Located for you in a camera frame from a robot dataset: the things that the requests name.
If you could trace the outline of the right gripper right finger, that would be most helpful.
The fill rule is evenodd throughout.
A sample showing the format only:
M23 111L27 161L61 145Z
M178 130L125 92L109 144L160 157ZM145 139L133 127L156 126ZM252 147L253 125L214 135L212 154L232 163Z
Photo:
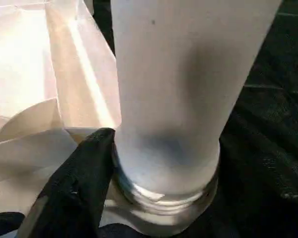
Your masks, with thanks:
M191 238L298 238L298 191L278 155L221 138L218 190Z

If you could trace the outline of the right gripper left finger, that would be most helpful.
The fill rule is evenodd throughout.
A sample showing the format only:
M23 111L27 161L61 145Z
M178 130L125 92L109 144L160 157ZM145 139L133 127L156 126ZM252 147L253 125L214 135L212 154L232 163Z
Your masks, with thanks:
M97 237L113 176L114 135L101 128L77 146L39 193L17 237Z

